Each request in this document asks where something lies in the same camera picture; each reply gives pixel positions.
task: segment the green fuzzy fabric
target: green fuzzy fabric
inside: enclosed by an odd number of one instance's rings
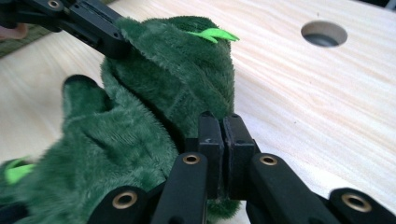
[[[18,224],[86,223],[113,189],[153,189],[168,177],[185,137],[197,137],[199,114],[233,113],[230,44],[186,31],[217,27],[198,17],[122,19],[133,47],[123,60],[105,59],[105,89],[73,76],[64,83],[63,138],[13,186],[0,176],[0,204],[21,202]],[[3,164],[0,171],[4,173]],[[208,220],[234,215],[239,202],[209,202]]]

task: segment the metal screw hole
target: metal screw hole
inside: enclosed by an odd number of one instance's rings
[[[125,191],[113,199],[113,207],[125,209],[134,205],[137,201],[137,194],[134,191]]]
[[[352,193],[345,193],[341,196],[343,202],[350,208],[359,211],[359,212],[370,212],[373,207],[361,196],[352,194]]]
[[[262,156],[260,161],[265,165],[277,165],[277,160],[271,156]]]
[[[188,165],[194,165],[198,163],[201,159],[195,155],[188,155],[183,158],[183,161]]]
[[[53,8],[57,8],[60,6],[60,4],[55,0],[49,0],[49,6]]]

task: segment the green felt spike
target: green felt spike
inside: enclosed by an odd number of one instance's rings
[[[236,35],[233,35],[225,30],[221,30],[218,28],[208,28],[200,33],[196,33],[196,32],[187,32],[187,33],[207,39],[215,44],[218,43],[218,40],[216,40],[214,37],[231,40],[231,41],[239,40],[239,38]]]
[[[5,175],[6,181],[9,185],[14,185],[14,184],[18,183],[18,181],[20,181],[24,176],[31,173],[33,171],[33,168],[35,168],[34,164],[17,166],[25,159],[26,158],[17,159],[15,161],[10,162],[6,166],[4,175]]]

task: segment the wood grain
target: wood grain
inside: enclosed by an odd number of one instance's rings
[[[235,111],[264,152],[282,157],[314,192],[362,190],[396,212],[396,14],[347,0],[120,0],[136,20],[211,18],[232,43]],[[307,43],[302,27],[331,21],[344,45]],[[103,56],[61,33],[0,60],[0,160],[40,155],[61,137],[61,87],[100,82]],[[224,223],[248,223],[241,212]]]

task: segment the table hole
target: table hole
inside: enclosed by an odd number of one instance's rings
[[[325,48],[337,47],[347,41],[347,31],[329,21],[311,21],[303,26],[301,34],[309,43]]]

